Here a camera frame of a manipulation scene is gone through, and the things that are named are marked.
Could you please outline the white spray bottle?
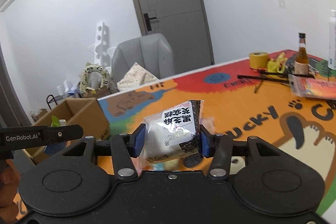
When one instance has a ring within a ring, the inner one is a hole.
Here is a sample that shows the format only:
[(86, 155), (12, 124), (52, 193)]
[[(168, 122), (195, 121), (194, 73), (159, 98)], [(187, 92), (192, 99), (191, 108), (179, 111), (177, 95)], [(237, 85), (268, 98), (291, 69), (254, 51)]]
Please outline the white spray bottle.
[(329, 19), (329, 57), (328, 57), (328, 67), (332, 70), (336, 70), (336, 10), (330, 11)]

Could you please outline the green snack packet in box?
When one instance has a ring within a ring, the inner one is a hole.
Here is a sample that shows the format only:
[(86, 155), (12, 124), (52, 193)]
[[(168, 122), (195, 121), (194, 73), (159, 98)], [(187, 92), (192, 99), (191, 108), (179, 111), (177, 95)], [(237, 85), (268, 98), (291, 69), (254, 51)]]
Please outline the green snack packet in box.
[(51, 127), (60, 127), (60, 119), (54, 115), (51, 116)]

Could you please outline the amber glass bottle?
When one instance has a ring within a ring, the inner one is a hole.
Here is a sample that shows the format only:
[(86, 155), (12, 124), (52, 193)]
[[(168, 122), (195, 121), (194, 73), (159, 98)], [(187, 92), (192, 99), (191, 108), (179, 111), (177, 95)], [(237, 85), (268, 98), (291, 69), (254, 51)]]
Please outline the amber glass bottle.
[(299, 33), (299, 50), (295, 57), (294, 73), (297, 75), (309, 74), (309, 59), (306, 53), (306, 34)]

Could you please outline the white wall rack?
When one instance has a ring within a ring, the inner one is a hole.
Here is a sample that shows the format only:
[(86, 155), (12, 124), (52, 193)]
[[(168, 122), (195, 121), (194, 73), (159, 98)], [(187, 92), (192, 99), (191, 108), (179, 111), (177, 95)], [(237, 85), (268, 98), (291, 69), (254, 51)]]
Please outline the white wall rack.
[(93, 63), (104, 68), (110, 67), (115, 49), (116, 47), (110, 46), (109, 27), (103, 21), (98, 22), (94, 43), (89, 47)]

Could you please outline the dotted beige cushion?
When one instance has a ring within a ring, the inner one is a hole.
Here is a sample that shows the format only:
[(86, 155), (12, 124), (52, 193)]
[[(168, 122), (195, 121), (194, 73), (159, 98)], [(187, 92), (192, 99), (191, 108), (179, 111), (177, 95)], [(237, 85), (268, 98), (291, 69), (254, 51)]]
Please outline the dotted beige cushion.
[(124, 77), (117, 82), (117, 88), (119, 91), (125, 91), (135, 89), (141, 85), (152, 83), (157, 80), (158, 78), (155, 75), (147, 71), (138, 63), (134, 63)]

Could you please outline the grey padded chair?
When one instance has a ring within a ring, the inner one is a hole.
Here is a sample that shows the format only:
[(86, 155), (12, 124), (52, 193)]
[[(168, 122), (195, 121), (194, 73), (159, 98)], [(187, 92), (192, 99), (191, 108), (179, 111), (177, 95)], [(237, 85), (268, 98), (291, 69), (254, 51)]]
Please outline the grey padded chair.
[(158, 79), (175, 75), (174, 53), (163, 34), (141, 36), (120, 43), (111, 59), (114, 81), (120, 81), (134, 63), (141, 65)]

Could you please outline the black sesame rice cake packet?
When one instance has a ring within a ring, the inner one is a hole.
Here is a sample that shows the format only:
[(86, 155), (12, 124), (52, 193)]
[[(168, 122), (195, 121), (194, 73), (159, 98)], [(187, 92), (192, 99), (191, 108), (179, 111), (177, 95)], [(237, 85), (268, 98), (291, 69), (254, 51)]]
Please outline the black sesame rice cake packet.
[(138, 167), (179, 159), (199, 152), (202, 100), (188, 100), (146, 117)]

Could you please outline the grey door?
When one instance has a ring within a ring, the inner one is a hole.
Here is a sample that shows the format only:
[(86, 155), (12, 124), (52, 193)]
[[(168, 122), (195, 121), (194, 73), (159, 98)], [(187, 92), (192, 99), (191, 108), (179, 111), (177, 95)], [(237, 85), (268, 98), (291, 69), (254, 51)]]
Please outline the grey door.
[(203, 0), (133, 0), (142, 35), (160, 33), (179, 73), (214, 64)]

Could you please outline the brown cardboard box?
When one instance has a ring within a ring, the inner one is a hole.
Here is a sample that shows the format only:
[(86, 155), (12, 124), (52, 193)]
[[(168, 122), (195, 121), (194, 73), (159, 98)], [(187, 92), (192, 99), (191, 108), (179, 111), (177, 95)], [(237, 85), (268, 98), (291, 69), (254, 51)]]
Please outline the brown cardboard box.
[[(65, 120), (66, 125), (80, 125), (85, 136), (92, 135), (96, 140), (110, 138), (109, 122), (95, 98), (66, 99), (39, 118), (35, 122), (35, 125), (50, 126), (52, 125), (52, 117)], [(37, 148), (28, 148), (24, 150), (24, 153), (34, 164), (38, 164), (73, 143), (75, 143), (74, 140)]]

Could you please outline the yellow tape roll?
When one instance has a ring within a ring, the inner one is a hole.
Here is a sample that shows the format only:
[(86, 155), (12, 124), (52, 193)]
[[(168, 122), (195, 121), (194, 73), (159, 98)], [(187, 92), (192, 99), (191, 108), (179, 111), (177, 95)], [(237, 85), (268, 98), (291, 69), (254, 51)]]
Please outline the yellow tape roll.
[(254, 52), (249, 54), (249, 67), (251, 69), (265, 69), (269, 61), (269, 53)]

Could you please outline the yellow plastic clips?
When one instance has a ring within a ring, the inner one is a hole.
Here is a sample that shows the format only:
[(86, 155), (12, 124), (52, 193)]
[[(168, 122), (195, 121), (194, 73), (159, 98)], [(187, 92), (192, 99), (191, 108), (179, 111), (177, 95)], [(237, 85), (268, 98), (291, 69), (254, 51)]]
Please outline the yellow plastic clips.
[(286, 70), (286, 62), (285, 52), (282, 52), (275, 59), (269, 59), (266, 65), (266, 71), (269, 73), (284, 73)]

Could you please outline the colourful cartoon table mat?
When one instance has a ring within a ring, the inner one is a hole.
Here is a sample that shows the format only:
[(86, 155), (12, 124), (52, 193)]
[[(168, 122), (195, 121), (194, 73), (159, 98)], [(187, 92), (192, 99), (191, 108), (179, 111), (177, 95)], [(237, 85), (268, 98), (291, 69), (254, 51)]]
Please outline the colourful cartoon table mat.
[(212, 157), (176, 171), (138, 167), (114, 175), (110, 140), (87, 135), (21, 177), (21, 223), (335, 223), (335, 110), (263, 82), (249, 61), (198, 69), (99, 99), (112, 136), (188, 100), (202, 100), (201, 123), (233, 140), (230, 175), (207, 177)]

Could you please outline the orange packaged booklet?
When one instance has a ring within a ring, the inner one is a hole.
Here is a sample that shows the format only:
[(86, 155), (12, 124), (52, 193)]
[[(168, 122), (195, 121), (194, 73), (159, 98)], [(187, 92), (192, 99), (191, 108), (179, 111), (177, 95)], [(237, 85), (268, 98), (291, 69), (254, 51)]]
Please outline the orange packaged booklet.
[(291, 92), (298, 97), (335, 100), (335, 82), (316, 80), (307, 75), (288, 75), (288, 80)]

